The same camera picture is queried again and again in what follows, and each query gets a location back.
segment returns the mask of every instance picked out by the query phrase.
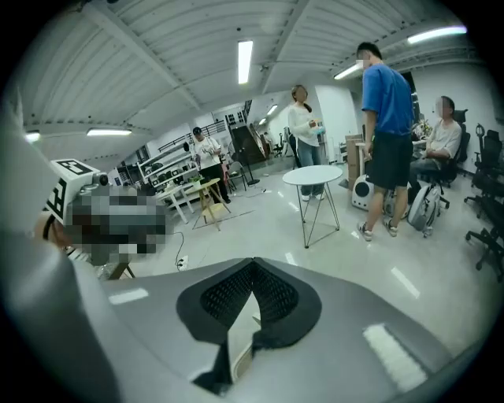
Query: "white t-shirt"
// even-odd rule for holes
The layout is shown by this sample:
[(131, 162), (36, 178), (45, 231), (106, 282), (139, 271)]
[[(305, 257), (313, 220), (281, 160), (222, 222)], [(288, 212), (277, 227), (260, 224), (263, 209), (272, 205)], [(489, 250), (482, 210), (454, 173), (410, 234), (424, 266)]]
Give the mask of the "white t-shirt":
[[(432, 133), (427, 139), (427, 148), (432, 148), (434, 151), (446, 150), (450, 158), (454, 158), (460, 146), (462, 129), (460, 125), (453, 121), (447, 126), (443, 124), (443, 119), (432, 128)], [(434, 160), (441, 168), (441, 162)]]
[(213, 153), (220, 149), (219, 143), (210, 137), (205, 137), (201, 142), (195, 139), (195, 153), (199, 155), (201, 169), (221, 163), (219, 156)]
[(289, 109), (288, 122), (289, 130), (302, 142), (318, 147), (318, 138), (315, 131), (308, 125), (313, 119), (312, 113), (304, 106), (294, 104)]

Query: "black hair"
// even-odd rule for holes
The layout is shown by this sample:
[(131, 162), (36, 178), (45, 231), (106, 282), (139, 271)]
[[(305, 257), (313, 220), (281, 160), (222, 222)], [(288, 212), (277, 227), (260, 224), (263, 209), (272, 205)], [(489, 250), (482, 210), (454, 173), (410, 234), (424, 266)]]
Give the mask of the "black hair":
[(447, 97), (446, 95), (441, 95), (441, 99), (448, 102), (448, 106), (451, 107), (451, 116), (454, 115), (455, 112), (455, 102), (453, 99), (450, 97)]
[(378, 46), (375, 45), (374, 43), (371, 42), (363, 42), (359, 46), (357, 46), (357, 55), (359, 55), (359, 52), (362, 52), (363, 50), (368, 50), (372, 54), (374, 54), (376, 57), (381, 59), (381, 52), (380, 49), (378, 49)]
[[(292, 88), (292, 91), (291, 91), (291, 95), (292, 95), (292, 99), (294, 99), (295, 101), (298, 101), (295, 97), (295, 94), (296, 94), (296, 91), (299, 89), (299, 88), (302, 88), (303, 90), (305, 90), (306, 92), (306, 96), (308, 96), (308, 91), (306, 90), (305, 86), (301, 85), (301, 84), (298, 84), (298, 85), (294, 85), (294, 87)], [(310, 113), (312, 113), (312, 107), (306, 103), (303, 104), (306, 108), (306, 110)]]

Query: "ceiling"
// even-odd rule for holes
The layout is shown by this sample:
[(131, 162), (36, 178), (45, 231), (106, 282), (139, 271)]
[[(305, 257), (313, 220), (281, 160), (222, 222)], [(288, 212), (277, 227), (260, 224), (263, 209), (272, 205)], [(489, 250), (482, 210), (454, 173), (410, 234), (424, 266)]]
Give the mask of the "ceiling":
[[(480, 62), (467, 38), (407, 46), (409, 35), (458, 23), (431, 0), (84, 3), (45, 27), (15, 81), (26, 127), (41, 131), (35, 144), (45, 155), (100, 160), (107, 168), (194, 116), (263, 94), (274, 98), (307, 72), (333, 76), (354, 63), (362, 41), (376, 42), (401, 70)], [(236, 43), (244, 39), (254, 41), (252, 65), (249, 82), (238, 85)], [(103, 126), (134, 134), (84, 134)]]

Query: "gray floor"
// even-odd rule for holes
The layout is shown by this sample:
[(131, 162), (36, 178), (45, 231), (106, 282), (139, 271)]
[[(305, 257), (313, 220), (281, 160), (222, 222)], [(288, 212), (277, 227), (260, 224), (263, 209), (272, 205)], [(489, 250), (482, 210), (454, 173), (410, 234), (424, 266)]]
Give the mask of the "gray floor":
[[(338, 186), (343, 174), (331, 183), (341, 230), (305, 249), (298, 197), (295, 187), (282, 181), (285, 172), (268, 177), (255, 175), (261, 182), (247, 192), (239, 184), (229, 205), (235, 218), (223, 221), (220, 232), (212, 225), (192, 229), (199, 214), (198, 205), (194, 205), (194, 215), (184, 208), (188, 224), (183, 224), (177, 215), (173, 217), (174, 230), (184, 233), (180, 256), (189, 256), (189, 269), (233, 257), (286, 261), (369, 288), (423, 324), (454, 356), (485, 336), (501, 308), (502, 286), (497, 284), (488, 264), (481, 272), (474, 267), (484, 247), (477, 240), (464, 239), (468, 230), (479, 232), (489, 225), (478, 220), (474, 208), (463, 202), (464, 196), (476, 193), (469, 178), (459, 176), (452, 188), (446, 189), (445, 197), (451, 201), (451, 207), (442, 211), (430, 238), (423, 238), (403, 221), (397, 238), (377, 224), (373, 241), (365, 242), (356, 232), (356, 223), (365, 219), (366, 212), (354, 208), (348, 190)], [(314, 215), (314, 205), (308, 220), (310, 214)], [(317, 219), (320, 224), (313, 237), (327, 234), (327, 224), (333, 221), (329, 205), (323, 201)], [(161, 253), (132, 264), (133, 270), (137, 275), (174, 272), (180, 242), (180, 235), (170, 236)], [(258, 329), (252, 320), (256, 312), (257, 303), (251, 298), (230, 333), (232, 360)]]

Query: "person's hand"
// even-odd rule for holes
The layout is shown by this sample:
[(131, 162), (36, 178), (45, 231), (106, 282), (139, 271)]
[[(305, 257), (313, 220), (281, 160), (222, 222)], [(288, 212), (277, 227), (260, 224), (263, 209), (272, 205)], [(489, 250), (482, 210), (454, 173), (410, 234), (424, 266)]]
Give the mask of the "person's hand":
[(367, 142), (364, 146), (364, 161), (372, 160), (371, 157), (371, 143)]

